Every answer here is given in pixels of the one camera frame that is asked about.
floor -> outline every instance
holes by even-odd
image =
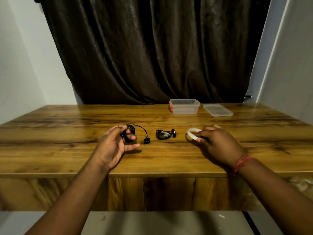
[[[24,234],[44,212],[0,212],[0,234]],[[261,234],[282,234],[266,213],[255,213]],[[82,235],[254,235],[239,211],[90,212]]]

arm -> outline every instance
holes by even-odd
[[[34,234],[80,234],[98,190],[125,151],[140,144],[124,145],[119,135],[126,125],[114,126],[100,138],[92,156],[49,210],[26,232]]]
[[[195,135],[214,159],[231,168],[248,154],[218,125],[206,126]],[[238,173],[285,234],[313,234],[313,201],[257,160],[246,162]]]

wooden tabletop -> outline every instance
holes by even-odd
[[[187,140],[190,127],[217,123],[251,155],[281,175],[313,175],[313,127],[261,104],[223,104],[232,117],[173,115],[168,105],[49,105],[0,126],[0,177],[73,177],[100,135],[117,124],[136,127],[139,150],[124,155],[110,177],[225,177]],[[155,130],[177,132],[159,141]]]

hand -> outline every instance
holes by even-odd
[[[194,135],[214,159],[230,167],[234,167],[240,158],[248,154],[229,132],[217,124],[205,126]]]
[[[112,170],[119,162],[124,152],[134,150],[140,147],[140,143],[124,145],[124,139],[120,136],[126,125],[113,126],[100,137],[98,145],[92,154],[92,158],[100,159],[104,166]],[[129,139],[135,140],[136,136],[130,134],[130,130],[126,131]]]

wooden table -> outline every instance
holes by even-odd
[[[207,160],[187,129],[217,123],[282,177],[313,175],[313,127],[261,104],[223,104],[232,117],[173,115],[168,105],[49,105],[0,126],[0,209],[47,210],[117,124],[143,126],[150,144],[127,153],[101,186],[96,211],[242,210],[260,204]],[[177,132],[158,141],[155,130]],[[145,133],[136,128],[138,142]]]

